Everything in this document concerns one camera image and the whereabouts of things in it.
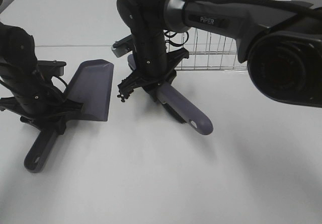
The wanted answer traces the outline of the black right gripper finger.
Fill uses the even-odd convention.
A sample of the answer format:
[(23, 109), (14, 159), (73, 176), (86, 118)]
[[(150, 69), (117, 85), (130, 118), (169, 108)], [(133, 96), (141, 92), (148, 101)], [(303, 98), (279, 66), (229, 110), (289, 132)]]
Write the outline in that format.
[(136, 81), (132, 80), (122, 80), (118, 85), (119, 94), (121, 96), (130, 96), (137, 88), (140, 88), (140, 85)]
[(156, 92), (160, 86), (161, 86), (161, 83), (154, 83), (154, 84), (144, 86), (143, 89), (146, 93), (150, 95), (151, 99), (154, 102), (157, 102)]

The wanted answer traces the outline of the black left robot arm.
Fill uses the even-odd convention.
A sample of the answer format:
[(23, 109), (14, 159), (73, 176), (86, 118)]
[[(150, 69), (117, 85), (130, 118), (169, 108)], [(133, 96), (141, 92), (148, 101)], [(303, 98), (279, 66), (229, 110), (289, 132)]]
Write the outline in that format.
[(21, 121), (39, 130), (62, 135), (67, 118), (82, 104), (67, 98), (52, 78), (60, 79), (66, 62), (38, 60), (32, 35), (17, 26), (1, 24), (1, 85), (12, 97), (1, 98), (1, 111), (20, 115)]

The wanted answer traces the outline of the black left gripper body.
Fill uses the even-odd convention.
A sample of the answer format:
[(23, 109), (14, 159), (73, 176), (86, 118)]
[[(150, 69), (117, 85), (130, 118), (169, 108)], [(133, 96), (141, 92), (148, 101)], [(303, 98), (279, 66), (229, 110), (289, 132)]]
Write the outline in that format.
[(50, 118), (66, 101), (64, 93), (53, 84), (53, 77), (43, 76), (39, 67), (26, 73), (16, 66), (1, 65), (1, 85), (13, 94), (1, 98), (1, 111), (9, 110), (30, 120)]

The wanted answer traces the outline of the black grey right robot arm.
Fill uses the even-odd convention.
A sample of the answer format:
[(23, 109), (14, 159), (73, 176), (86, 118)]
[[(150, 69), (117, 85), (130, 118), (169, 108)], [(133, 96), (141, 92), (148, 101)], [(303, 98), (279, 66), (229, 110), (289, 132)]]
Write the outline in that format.
[(256, 88), (285, 104), (321, 106), (321, 8), (276, 0), (117, 0), (131, 31), (136, 70), (118, 86), (119, 98), (153, 89), (173, 76), (188, 53), (166, 51), (166, 32), (197, 28), (236, 41)]

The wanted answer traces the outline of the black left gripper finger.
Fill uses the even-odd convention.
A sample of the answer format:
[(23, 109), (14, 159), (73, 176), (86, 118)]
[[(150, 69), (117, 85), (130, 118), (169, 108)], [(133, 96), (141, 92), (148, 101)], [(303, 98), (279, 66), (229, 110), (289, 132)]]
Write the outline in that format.
[(54, 122), (54, 129), (58, 135), (63, 135), (66, 131), (66, 118), (59, 117), (58, 120)]
[(71, 112), (81, 112), (83, 108), (83, 103), (75, 102), (72, 100), (66, 100), (62, 104), (62, 111), (64, 113), (71, 113)]

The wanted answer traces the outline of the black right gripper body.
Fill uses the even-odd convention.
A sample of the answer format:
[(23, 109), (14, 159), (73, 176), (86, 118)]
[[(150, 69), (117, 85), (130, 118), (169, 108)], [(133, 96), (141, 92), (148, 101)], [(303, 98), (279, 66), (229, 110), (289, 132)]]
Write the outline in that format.
[(132, 73), (124, 80), (136, 81), (140, 87), (154, 83), (172, 83), (177, 76), (176, 66), (182, 59), (188, 58), (189, 52), (185, 48), (164, 53), (159, 58), (152, 60), (140, 61), (136, 53), (131, 54), (127, 57), (127, 60)]

